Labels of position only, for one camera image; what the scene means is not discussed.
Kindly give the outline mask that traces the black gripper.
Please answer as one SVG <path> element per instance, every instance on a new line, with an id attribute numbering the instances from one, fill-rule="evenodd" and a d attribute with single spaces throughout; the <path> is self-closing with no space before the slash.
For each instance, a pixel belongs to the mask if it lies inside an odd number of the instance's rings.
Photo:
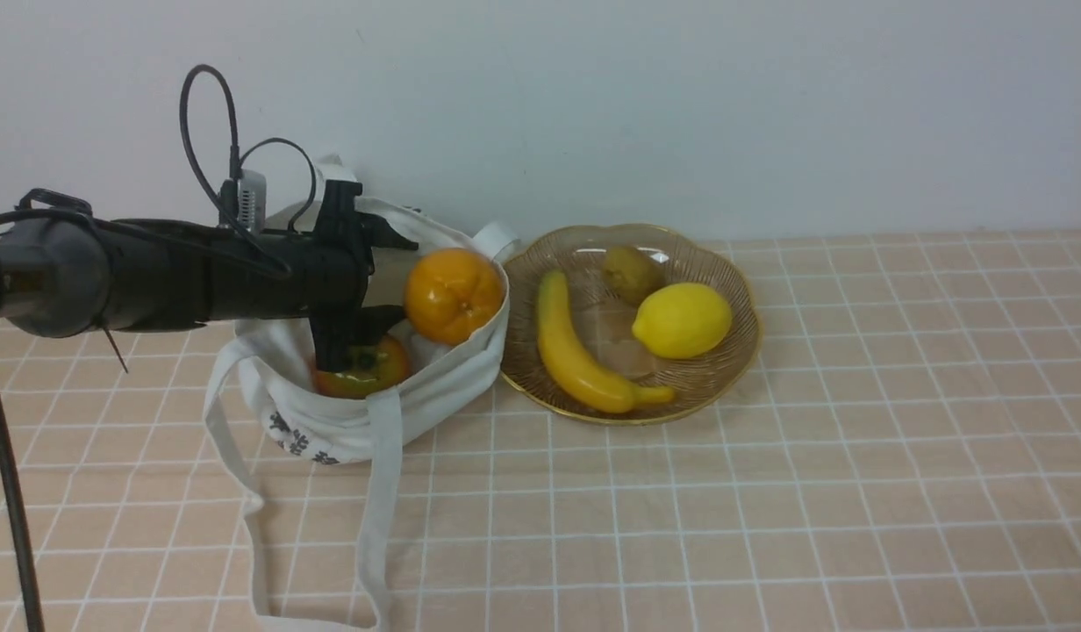
<path id="1" fill-rule="evenodd" d="M 370 305 L 369 279 L 376 273 L 373 248 L 416 252 L 406 239 L 375 213 L 356 211 L 363 192 L 357 181 L 329 180 L 317 216 L 311 244 L 320 248 L 321 280 L 326 290 L 311 302 L 309 320 L 316 367 L 332 373 L 351 369 L 361 348 L 376 348 L 390 330 L 405 320 L 402 305 Z"/>

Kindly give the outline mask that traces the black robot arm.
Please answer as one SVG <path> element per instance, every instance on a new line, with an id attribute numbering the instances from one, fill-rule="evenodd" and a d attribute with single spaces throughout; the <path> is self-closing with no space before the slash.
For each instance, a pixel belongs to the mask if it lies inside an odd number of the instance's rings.
<path id="1" fill-rule="evenodd" d="M 305 319 L 317 368 L 342 372 L 404 319 L 368 307 L 377 248 L 416 241 L 329 181 L 309 232 L 239 233 L 170 219 L 103 220 L 78 197 L 35 189 L 0 213 L 0 319 L 46 339 L 96 330 L 170 333 L 212 321 Z"/>

